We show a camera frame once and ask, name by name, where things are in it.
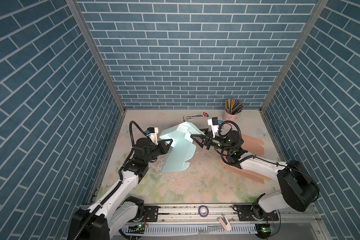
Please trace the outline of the light blue paper box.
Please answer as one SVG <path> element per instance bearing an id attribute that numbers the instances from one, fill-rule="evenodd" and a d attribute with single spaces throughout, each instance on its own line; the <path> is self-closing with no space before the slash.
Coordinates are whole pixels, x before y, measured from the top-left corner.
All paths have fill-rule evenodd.
<path id="1" fill-rule="evenodd" d="M 171 149 L 166 154 L 162 172 L 180 172 L 190 166 L 188 160 L 194 156 L 196 151 L 191 135 L 204 136 L 205 134 L 189 122 L 184 122 L 162 131 L 160 135 L 161 140 L 173 140 Z"/>

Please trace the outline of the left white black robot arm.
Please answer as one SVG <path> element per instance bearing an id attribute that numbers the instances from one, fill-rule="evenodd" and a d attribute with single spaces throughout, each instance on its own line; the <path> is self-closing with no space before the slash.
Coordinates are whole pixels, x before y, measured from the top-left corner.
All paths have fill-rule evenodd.
<path id="1" fill-rule="evenodd" d="M 149 163 L 167 154 L 172 143 L 172 139 L 160 140 L 156 144 L 149 138 L 138 139 L 119 169 L 119 181 L 88 209 L 75 212 L 68 239 L 110 240 L 127 222 L 140 220 L 144 201 L 128 194 L 143 179 Z"/>

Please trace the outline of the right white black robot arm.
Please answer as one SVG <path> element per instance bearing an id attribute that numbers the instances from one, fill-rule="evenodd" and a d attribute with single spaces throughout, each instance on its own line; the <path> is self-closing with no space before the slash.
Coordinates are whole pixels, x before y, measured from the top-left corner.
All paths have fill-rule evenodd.
<path id="1" fill-rule="evenodd" d="M 256 220 L 263 220 L 268 214 L 288 207 L 304 212 L 320 195 L 317 183 L 300 162 L 272 161 L 248 152 L 243 149 L 244 140 L 239 131 L 230 130 L 224 135 L 206 131 L 201 135 L 192 134 L 191 139 L 201 148 L 214 148 L 226 165 L 279 184 L 279 190 L 272 194 L 262 193 L 253 202 L 251 212 Z"/>

